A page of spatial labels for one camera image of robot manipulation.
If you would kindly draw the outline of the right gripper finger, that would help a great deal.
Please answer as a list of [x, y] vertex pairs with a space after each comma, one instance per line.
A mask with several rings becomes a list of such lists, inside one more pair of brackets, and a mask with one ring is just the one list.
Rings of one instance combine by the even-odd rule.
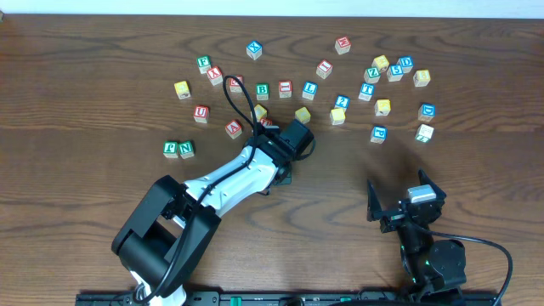
[[418, 178], [420, 181], [420, 185], [429, 185], [433, 192], [436, 194], [436, 196], [444, 196], [444, 191], [420, 168], [418, 170]]
[[383, 210], [381, 204], [377, 198], [376, 191], [370, 180], [367, 181], [367, 213], [366, 219], [368, 221], [377, 221], [382, 217]]

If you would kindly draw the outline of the green B block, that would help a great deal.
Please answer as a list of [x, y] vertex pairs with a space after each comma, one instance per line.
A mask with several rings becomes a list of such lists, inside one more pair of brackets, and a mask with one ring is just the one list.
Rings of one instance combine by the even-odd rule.
[[269, 84], [268, 83], [256, 84], [256, 97], [257, 97], [257, 100], [269, 99]]

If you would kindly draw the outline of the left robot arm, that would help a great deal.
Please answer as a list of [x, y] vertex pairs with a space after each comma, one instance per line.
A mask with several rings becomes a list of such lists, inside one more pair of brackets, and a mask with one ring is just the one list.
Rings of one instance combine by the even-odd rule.
[[257, 124], [241, 153], [183, 183], [166, 175], [147, 191], [115, 236], [111, 250], [137, 280], [137, 305], [182, 305], [183, 285], [222, 217], [253, 194], [291, 181], [292, 163], [311, 155], [315, 138], [298, 120], [285, 129]]

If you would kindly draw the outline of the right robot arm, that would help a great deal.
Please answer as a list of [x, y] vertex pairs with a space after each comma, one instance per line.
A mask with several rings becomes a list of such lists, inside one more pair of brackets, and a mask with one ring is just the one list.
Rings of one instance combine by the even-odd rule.
[[413, 303], [465, 305], [461, 285], [467, 281], [464, 245], [436, 241], [428, 226], [442, 213], [446, 193], [428, 175], [418, 172], [420, 184], [407, 190], [395, 209], [383, 210], [372, 183], [367, 184], [367, 219], [378, 221], [382, 233], [396, 232], [403, 267], [412, 284], [400, 297]]

